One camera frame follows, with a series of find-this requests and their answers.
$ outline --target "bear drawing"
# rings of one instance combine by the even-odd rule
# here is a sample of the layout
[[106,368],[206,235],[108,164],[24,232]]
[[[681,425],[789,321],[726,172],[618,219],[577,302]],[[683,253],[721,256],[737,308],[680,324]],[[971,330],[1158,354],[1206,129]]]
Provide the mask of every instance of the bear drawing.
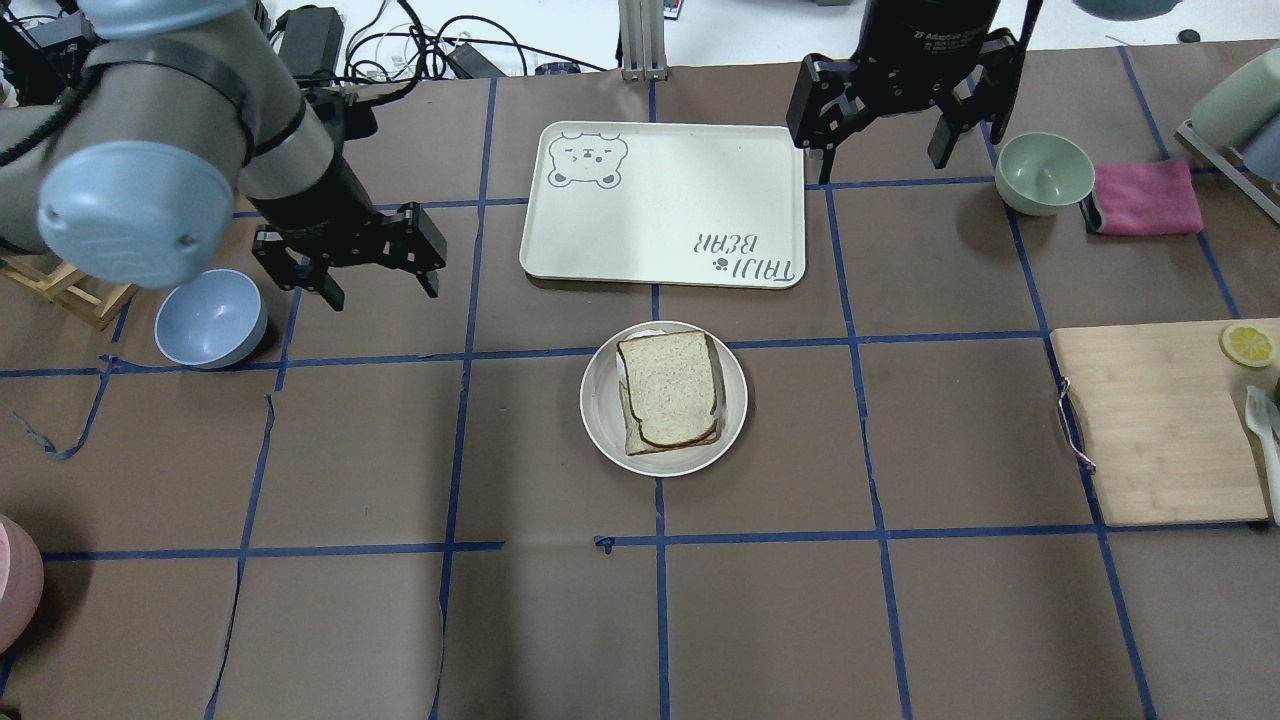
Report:
[[627,156],[627,143],[618,136],[561,133],[548,149],[552,172],[547,177],[554,187],[571,182],[594,182],[608,190],[622,182],[620,168]]

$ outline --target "bread slice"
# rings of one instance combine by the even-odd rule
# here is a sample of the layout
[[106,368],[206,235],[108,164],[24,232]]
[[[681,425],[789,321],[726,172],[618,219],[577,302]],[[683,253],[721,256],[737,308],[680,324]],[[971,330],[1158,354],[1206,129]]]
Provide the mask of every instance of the bread slice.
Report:
[[685,447],[716,432],[714,347],[707,333],[643,336],[618,343],[630,415],[641,441]]
[[[649,455],[652,452],[664,452],[667,450],[676,450],[673,447],[658,447],[655,445],[649,445],[640,437],[640,421],[636,420],[635,415],[631,413],[631,391],[627,389],[626,383],[618,383],[618,395],[622,398],[622,419],[627,427],[627,439],[626,439],[626,452],[627,455]],[[700,445],[710,445],[719,439],[719,425],[707,433],[703,439],[691,442],[689,445],[682,445],[681,447],[698,447]]]

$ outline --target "cutting board handle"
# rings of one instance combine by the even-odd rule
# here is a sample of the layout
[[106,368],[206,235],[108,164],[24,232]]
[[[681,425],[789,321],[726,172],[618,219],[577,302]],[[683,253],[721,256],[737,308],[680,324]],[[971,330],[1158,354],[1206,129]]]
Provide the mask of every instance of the cutting board handle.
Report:
[[1089,456],[1085,455],[1078,445],[1075,445],[1075,439],[1071,436],[1071,423],[1066,419],[1066,391],[1069,389],[1071,389],[1071,378],[1064,377],[1062,384],[1059,386],[1057,391],[1057,421],[1062,425],[1062,437],[1066,438],[1066,445],[1071,446],[1071,452],[1075,454],[1075,459],[1079,460],[1089,473],[1093,473],[1098,469],[1098,465],[1093,460],[1089,460]]

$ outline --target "pink towel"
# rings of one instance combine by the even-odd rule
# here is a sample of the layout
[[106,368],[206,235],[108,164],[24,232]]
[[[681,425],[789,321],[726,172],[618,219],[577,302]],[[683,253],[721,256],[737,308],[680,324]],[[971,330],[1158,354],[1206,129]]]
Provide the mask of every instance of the pink towel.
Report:
[[1192,234],[1204,229],[1187,160],[1098,165],[1084,223],[1102,234]]

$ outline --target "power adapter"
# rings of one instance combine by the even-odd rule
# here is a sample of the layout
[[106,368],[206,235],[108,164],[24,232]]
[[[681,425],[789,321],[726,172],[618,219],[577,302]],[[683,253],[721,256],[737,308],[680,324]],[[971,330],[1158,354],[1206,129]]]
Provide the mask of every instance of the power adapter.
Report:
[[333,85],[342,45],[342,18],[333,8],[300,8],[284,18],[280,60],[300,87]]
[[445,61],[449,64],[449,69],[453,74],[462,79],[481,78],[481,77],[507,77],[507,73],[498,69],[470,44],[461,44],[448,54]]

